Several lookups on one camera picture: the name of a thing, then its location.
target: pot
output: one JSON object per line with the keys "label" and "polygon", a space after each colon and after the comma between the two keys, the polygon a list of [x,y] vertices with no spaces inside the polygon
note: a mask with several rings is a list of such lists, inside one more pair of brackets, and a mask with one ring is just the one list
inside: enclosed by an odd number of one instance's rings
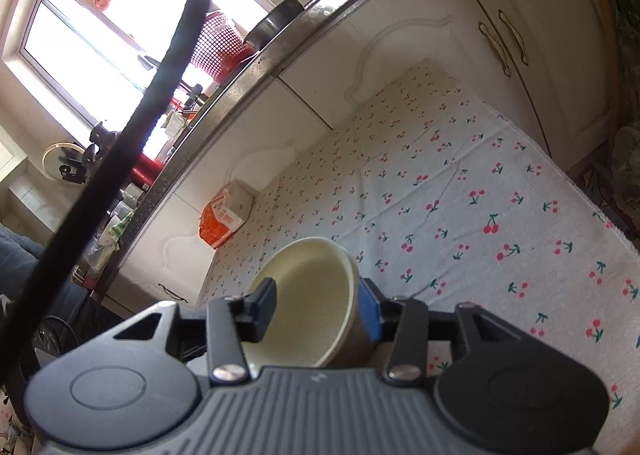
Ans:
{"label": "pot", "polygon": [[264,366],[361,366],[372,352],[358,308],[358,264],[323,237],[291,242],[267,261],[249,292],[273,278],[278,303],[264,338],[242,343],[254,377]]}
{"label": "pot", "polygon": [[262,50],[304,10],[298,0],[283,0],[249,31],[244,42],[250,44],[255,50]]}

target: black cable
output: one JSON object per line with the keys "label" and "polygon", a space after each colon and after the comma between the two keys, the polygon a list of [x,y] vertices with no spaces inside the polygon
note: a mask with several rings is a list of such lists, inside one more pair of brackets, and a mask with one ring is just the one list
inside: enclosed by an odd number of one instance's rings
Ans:
{"label": "black cable", "polygon": [[138,108],[31,273],[0,330],[0,385],[62,288],[102,215],[169,105],[204,25],[210,0],[187,0],[171,45]]}
{"label": "black cable", "polygon": [[58,323],[60,323],[60,324],[61,324],[61,325],[66,329],[66,330],[68,330],[68,331],[69,331],[69,333],[71,334],[71,336],[73,336],[74,341],[76,342],[76,347],[79,347],[79,346],[80,346],[80,342],[79,342],[79,340],[78,340],[78,336],[76,335],[76,332],[71,328],[71,326],[70,326],[66,321],[64,321],[64,320],[63,320],[62,318],[60,318],[59,316],[53,316],[52,314],[49,314],[48,316],[45,316],[45,317],[44,317],[44,321],[47,321],[47,320],[53,320],[53,321],[57,321]]}

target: cabinet panel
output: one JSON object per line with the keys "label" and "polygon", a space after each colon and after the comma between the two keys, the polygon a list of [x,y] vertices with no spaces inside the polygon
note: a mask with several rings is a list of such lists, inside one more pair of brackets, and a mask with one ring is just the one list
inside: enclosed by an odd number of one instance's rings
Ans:
{"label": "cabinet panel", "polygon": [[513,55],[551,156],[571,167],[606,138],[606,48],[593,1],[479,1]]}
{"label": "cabinet panel", "polygon": [[478,29],[497,35],[476,0],[370,0],[282,74],[335,127],[416,63],[430,58],[473,88],[546,149],[535,112]]}
{"label": "cabinet panel", "polygon": [[157,299],[184,299],[196,305],[214,255],[198,234],[199,224],[200,213],[171,194],[131,250],[120,274]]}
{"label": "cabinet panel", "polygon": [[198,212],[234,179],[256,194],[327,131],[317,114],[275,80],[201,156],[176,193]]}
{"label": "cabinet panel", "polygon": [[145,310],[160,299],[143,291],[134,280],[126,278],[121,271],[116,274],[111,282],[107,296],[132,311],[132,313]]}

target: orange package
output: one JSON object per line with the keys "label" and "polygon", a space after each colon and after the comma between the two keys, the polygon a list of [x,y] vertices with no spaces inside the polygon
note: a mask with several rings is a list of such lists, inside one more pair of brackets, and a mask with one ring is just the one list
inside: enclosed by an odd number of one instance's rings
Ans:
{"label": "orange package", "polygon": [[200,217],[200,238],[217,249],[249,217],[254,198],[233,181],[213,197]]}

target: kitchen counter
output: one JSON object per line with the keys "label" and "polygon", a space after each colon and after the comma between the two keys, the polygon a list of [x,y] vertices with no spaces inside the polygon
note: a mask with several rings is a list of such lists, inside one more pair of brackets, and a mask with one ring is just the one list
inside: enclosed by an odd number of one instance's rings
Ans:
{"label": "kitchen counter", "polygon": [[150,218],[171,188],[187,175],[206,146],[225,132],[273,77],[363,2],[366,0],[313,0],[222,92],[218,90],[217,95],[209,98],[123,233],[120,249],[108,261],[92,295],[95,299],[105,296]]}

